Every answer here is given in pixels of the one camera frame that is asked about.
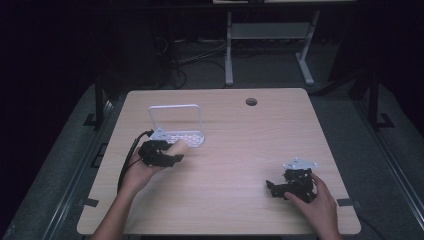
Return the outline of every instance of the black cable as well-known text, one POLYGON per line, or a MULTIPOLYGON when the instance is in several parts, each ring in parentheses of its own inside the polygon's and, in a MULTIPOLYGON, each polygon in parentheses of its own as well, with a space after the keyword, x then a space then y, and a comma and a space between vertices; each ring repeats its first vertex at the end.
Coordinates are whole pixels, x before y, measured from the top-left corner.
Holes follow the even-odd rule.
POLYGON ((144 135, 147 135, 147 136, 151 136, 152 134, 153 134, 153 130, 150 130, 150 131, 145 131, 145 132, 143 132, 142 134, 140 134, 140 136, 138 136, 135 140, 134 140, 134 142, 133 142, 133 144, 132 144, 132 146, 131 146, 131 148, 130 148, 130 151, 128 152, 128 154, 127 154, 127 157, 125 158, 125 162, 124 162, 124 165, 122 165, 122 169, 121 169, 121 174, 119 175, 119 180, 118 180, 118 192, 119 192, 119 189, 121 189, 121 185, 122 185, 122 181, 124 180, 124 176, 125 176, 125 173, 127 173, 127 170, 128 170, 128 168, 129 167, 127 167, 128 166, 128 163, 130 162, 130 160, 131 160, 131 157, 132 157, 132 155, 133 155, 133 153, 134 153, 134 150, 135 150, 135 148, 137 147, 137 145, 138 145, 138 143, 140 142, 140 139, 144 136, 144 135))
POLYGON ((336 81, 328 84, 326 87, 316 91, 316 92, 310 92, 308 93, 309 96, 324 96, 337 88, 343 86, 344 84, 357 80, 358 78, 362 77, 364 74, 367 73, 368 68, 366 66, 361 66, 350 73, 348 73, 346 76, 343 76, 341 79, 337 79, 336 81))
POLYGON ((131 163, 131 164, 127 167, 127 170, 128 170, 128 169, 130 169, 130 167, 132 167, 132 165, 134 165, 136 162, 139 162, 139 161, 141 161, 141 158, 139 158, 139 159, 135 160, 133 163, 131 163))
POLYGON ((185 74, 185 72, 183 70, 179 69, 179 68, 178 69, 172 69, 172 70, 175 70, 177 72, 178 77, 180 77, 180 74, 182 74, 183 77, 184 77, 183 83, 178 85, 177 80, 171 76, 171 85, 174 87, 174 89, 181 89, 187 83, 187 74, 185 74))
POLYGON ((212 60, 206 60, 206 59, 199 59, 199 60, 195 60, 195 61, 193 61, 193 62, 191 62, 191 63, 196 63, 196 62, 207 62, 207 63, 215 64, 215 65, 217 65, 219 68, 221 68, 221 69, 222 69, 222 71, 224 71, 224 72, 225 72, 225 68, 224 68, 221 64, 219 64, 219 63, 217 63, 217 62, 215 62, 215 61, 212 61, 212 60))
POLYGON ((209 47, 215 47, 215 46, 219 46, 222 45, 223 43, 225 43, 224 40, 212 40, 212 41, 201 41, 201 40, 197 40, 196 43, 200 44, 200 45, 206 45, 209 47))
POLYGON ((224 45, 220 46, 219 48, 209 50, 207 52, 204 52, 204 53, 199 54, 199 55, 194 56, 194 57, 189 57, 189 58, 181 59, 181 60, 175 60, 175 61, 173 61, 173 63, 182 65, 182 64, 191 63, 191 62, 194 62, 194 61, 197 61, 197 60, 200 60, 200 59, 204 59, 204 58, 207 58, 207 57, 218 57, 220 55, 223 55, 225 53, 225 50, 226 49, 225 49, 225 44, 224 44, 224 45))
POLYGON ((168 50, 168 48, 169 48, 169 44, 168 44, 168 41, 166 41, 166 39, 165 38, 163 38, 163 37, 155 37, 155 41, 156 42, 158 42, 157 40, 161 40, 161 42, 163 42, 165 45, 163 46, 163 50, 161 50, 160 52, 158 52, 158 49, 156 49, 156 55, 158 55, 159 57, 163 57, 163 55, 165 54, 165 52, 168 50))
POLYGON ((266 48, 260 45, 256 46, 255 44, 240 42, 234 45, 234 48, 232 51, 233 51, 232 55, 234 58, 252 58, 252 57, 256 57, 258 55, 264 54, 266 52, 266 48), (253 53, 249 54, 250 48, 253 49, 253 53))
POLYGON ((365 223, 366 225, 368 225, 368 227, 370 227, 381 239, 386 240, 386 238, 383 236, 383 234, 381 234, 380 231, 378 231, 378 229, 376 227, 374 227, 374 225, 372 225, 370 222, 368 222, 365 218, 363 218, 361 215, 356 214, 358 216, 359 221, 365 223))

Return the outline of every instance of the fingers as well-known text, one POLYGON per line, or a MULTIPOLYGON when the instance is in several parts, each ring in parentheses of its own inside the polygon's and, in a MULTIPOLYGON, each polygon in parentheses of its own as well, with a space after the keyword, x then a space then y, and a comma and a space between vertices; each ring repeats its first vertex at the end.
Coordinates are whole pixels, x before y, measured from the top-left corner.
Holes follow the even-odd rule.
POLYGON ((293 193, 285 192, 284 193, 284 197, 286 197, 291 202, 293 202, 294 205, 296 205, 296 207, 299 208, 300 210, 303 210, 306 207, 306 205, 307 205, 307 203, 305 203, 300 198, 296 197, 296 195, 294 195, 293 193))
POLYGON ((131 162, 137 161, 138 159, 140 159, 140 154, 138 154, 138 151, 140 151, 140 147, 137 147, 134 150, 133 155, 131 156, 131 162))
POLYGON ((319 178, 314 173, 311 173, 311 177, 317 184, 317 195, 318 196, 321 195, 321 194, 319 194, 320 191, 323 191, 323 193, 327 196, 331 196, 330 190, 328 190, 327 184, 325 184, 325 182, 321 178, 319 178))
POLYGON ((149 166, 149 167, 153 168, 153 173, 157 173, 166 168, 166 167, 158 167, 158 166, 149 166))

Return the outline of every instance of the cable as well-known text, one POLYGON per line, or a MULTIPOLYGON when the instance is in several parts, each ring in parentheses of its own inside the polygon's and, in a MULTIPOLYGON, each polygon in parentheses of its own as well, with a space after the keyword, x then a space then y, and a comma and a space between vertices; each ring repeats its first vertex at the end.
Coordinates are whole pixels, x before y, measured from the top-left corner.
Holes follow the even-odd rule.
POLYGON ((157 55, 163 56, 163 54, 168 50, 169 44, 168 41, 166 41, 163 37, 155 37, 155 40, 162 40, 165 43, 165 47, 161 52, 156 52, 157 55))
POLYGON ((215 62, 215 61, 212 61, 212 60, 206 60, 206 59, 199 59, 199 60, 196 60, 196 61, 193 61, 193 62, 190 62, 190 63, 196 63, 196 62, 207 62, 207 63, 215 64, 215 65, 217 65, 219 68, 221 68, 221 69, 222 69, 222 71, 224 71, 224 72, 225 72, 225 68, 224 68, 221 64, 219 64, 219 63, 217 63, 217 62, 215 62))
POLYGON ((266 52, 266 48, 264 46, 255 46, 254 44, 249 44, 246 42, 241 42, 239 44, 236 44, 234 46, 234 50, 233 50, 233 57, 235 58, 252 58, 252 57, 256 57, 258 55, 264 54, 266 52), (241 52, 237 52, 238 47, 244 47, 241 49, 241 52), (253 48, 253 51, 255 51, 254 53, 250 53, 249 52, 249 48, 253 48))
POLYGON ((153 130, 150 130, 150 131, 145 131, 145 132, 143 132, 142 134, 140 134, 135 140, 134 140, 134 142, 133 142, 133 144, 131 145, 131 148, 130 148, 130 151, 128 152, 128 154, 127 154, 127 157, 125 158, 125 162, 124 162, 124 165, 122 166, 122 169, 121 169, 121 174, 119 175, 119 180, 118 180, 118 192, 119 192, 119 189, 121 189, 121 185, 122 185, 122 181, 124 180, 124 176, 125 176, 125 173, 127 173, 127 170, 128 170, 128 168, 130 167, 127 167, 128 166, 128 163, 130 162, 130 160, 131 160, 131 157, 132 157, 132 155, 133 155, 133 153, 134 153, 134 150, 135 150, 135 148, 137 147, 137 145, 138 145, 138 143, 140 142, 140 139, 144 136, 144 135, 147 135, 147 136, 151 136, 152 134, 153 134, 153 130))
POLYGON ((184 80, 183 80, 183 83, 181 83, 181 85, 178 85, 177 80, 171 76, 171 85, 174 87, 174 89, 181 89, 187 83, 187 74, 185 74, 185 72, 180 70, 179 68, 178 69, 171 69, 171 70, 175 70, 177 72, 178 77, 180 77, 179 76, 180 73, 183 75, 184 80))
POLYGON ((386 238, 383 236, 383 234, 381 234, 380 231, 378 231, 378 229, 376 227, 374 227, 374 225, 372 225, 370 222, 368 222, 365 218, 363 218, 361 215, 356 214, 358 216, 359 221, 365 223, 366 225, 368 225, 368 227, 370 227, 381 239, 386 240, 386 238))
POLYGON ((222 44, 221 46, 219 46, 219 47, 217 47, 215 49, 209 50, 209 51, 207 51, 205 53, 199 54, 199 55, 194 56, 194 57, 190 57, 190 58, 186 58, 186 59, 180 59, 180 60, 173 60, 172 63, 173 64, 177 64, 177 63, 183 64, 183 63, 188 63, 188 62, 191 62, 191 61, 199 60, 199 59, 202 59, 202 58, 211 57, 211 56, 213 56, 213 55, 215 55, 217 53, 220 53, 223 50, 225 50, 226 45, 227 44, 222 44))
POLYGON ((207 46, 216 46, 218 44, 223 44, 225 43, 225 40, 221 40, 221 39, 216 39, 216 40, 197 40, 198 43, 203 44, 203 45, 207 45, 207 46))
POLYGON ((135 160, 133 163, 131 163, 131 164, 127 167, 127 170, 128 170, 128 169, 130 169, 130 167, 132 167, 132 165, 134 165, 136 162, 139 162, 139 161, 141 161, 141 158, 139 158, 139 159, 135 160))

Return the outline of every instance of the small black object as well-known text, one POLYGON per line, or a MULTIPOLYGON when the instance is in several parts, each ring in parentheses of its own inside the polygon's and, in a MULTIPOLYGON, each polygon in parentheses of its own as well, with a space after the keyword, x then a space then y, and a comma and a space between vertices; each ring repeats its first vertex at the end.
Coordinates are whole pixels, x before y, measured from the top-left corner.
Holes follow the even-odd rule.
POLYGON ((353 206, 353 201, 350 198, 337 199, 340 207, 353 206))
MULTIPOLYGON (((145 131, 134 140, 130 148, 130 151, 128 152, 127 157, 125 159, 124 165, 122 166, 121 174, 119 175, 118 192, 119 192, 119 189, 121 189, 124 176, 127 173, 128 168, 131 166, 129 162, 131 160, 131 157, 138 143, 140 142, 140 139, 144 135, 147 135, 148 137, 150 137, 152 136, 153 133, 154 133, 153 130, 145 131)), ((140 150, 138 151, 138 154, 143 159, 144 164, 148 166, 172 167, 174 166, 175 162, 180 162, 181 159, 183 159, 184 155, 168 156, 168 155, 162 154, 163 150, 167 150, 171 146, 172 144, 169 144, 166 141, 150 140, 143 143, 140 150)))
POLYGON ((290 192, 302 199, 306 203, 312 202, 316 198, 316 194, 312 191, 314 189, 314 182, 311 177, 312 170, 299 169, 299 170, 286 170, 283 174, 287 184, 275 185, 274 183, 266 180, 267 187, 271 190, 272 197, 284 198, 285 192, 290 192))
POLYGON ((168 150, 172 144, 163 140, 150 140, 141 145, 138 154, 147 166, 172 167, 180 162, 184 155, 169 156, 162 151, 168 150))

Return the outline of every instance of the human hand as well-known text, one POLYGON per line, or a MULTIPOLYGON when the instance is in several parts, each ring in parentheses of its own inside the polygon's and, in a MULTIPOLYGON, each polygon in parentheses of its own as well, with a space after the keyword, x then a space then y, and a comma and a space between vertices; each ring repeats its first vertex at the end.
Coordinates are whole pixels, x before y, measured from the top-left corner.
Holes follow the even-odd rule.
POLYGON ((336 201, 324 181, 314 173, 311 176, 317 186, 317 196, 311 203, 305 203, 289 192, 286 192, 284 196, 305 215, 321 240, 342 239, 337 226, 336 201))
POLYGON ((122 180, 121 189, 119 190, 129 192, 133 196, 147 185, 153 175, 164 169, 164 167, 147 166, 144 164, 138 154, 139 150, 140 147, 137 147, 131 156, 127 172, 122 180))

